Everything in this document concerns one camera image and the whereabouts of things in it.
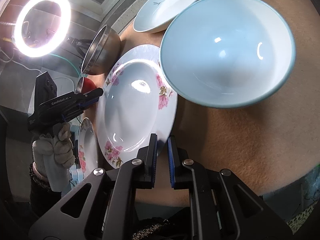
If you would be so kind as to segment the left gloved hand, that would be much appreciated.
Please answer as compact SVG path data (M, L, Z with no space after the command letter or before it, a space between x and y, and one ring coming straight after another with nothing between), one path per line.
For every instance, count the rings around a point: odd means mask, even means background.
M56 136L42 134L32 144L33 172L53 192L62 192L67 187L69 168L75 163L70 128L71 124L65 122Z

